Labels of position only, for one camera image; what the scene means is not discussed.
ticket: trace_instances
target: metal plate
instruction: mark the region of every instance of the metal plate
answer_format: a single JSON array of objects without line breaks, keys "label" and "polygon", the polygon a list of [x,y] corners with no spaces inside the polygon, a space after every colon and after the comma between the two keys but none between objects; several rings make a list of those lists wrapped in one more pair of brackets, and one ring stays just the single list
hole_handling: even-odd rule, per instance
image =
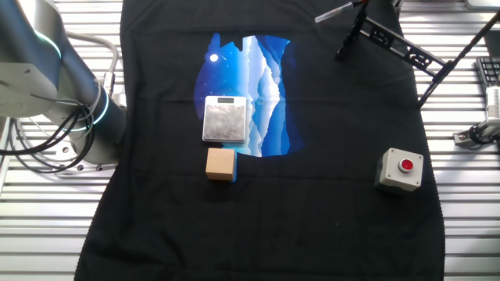
[{"label": "metal plate", "polygon": [[[67,30],[120,44],[120,0],[55,2]],[[409,40],[448,60],[458,55],[492,16],[492,12],[468,10],[458,0],[406,0],[401,24]],[[72,42],[92,71],[104,75],[111,53],[94,44]],[[453,132],[485,118],[484,96],[473,65],[477,56],[485,55],[488,51],[482,41],[422,109],[445,216],[446,281],[500,281],[500,155],[495,146],[467,151],[457,148],[452,140]],[[121,62],[116,75],[114,97],[124,103]],[[422,94],[430,78],[416,71],[416,81]],[[46,119],[35,121],[48,133],[55,130]],[[25,124],[34,143],[44,140],[34,123],[27,120]],[[55,155],[56,149],[60,147],[46,153]],[[2,164],[0,281],[73,280],[79,249],[111,172],[61,179],[28,172],[15,159]]]}]

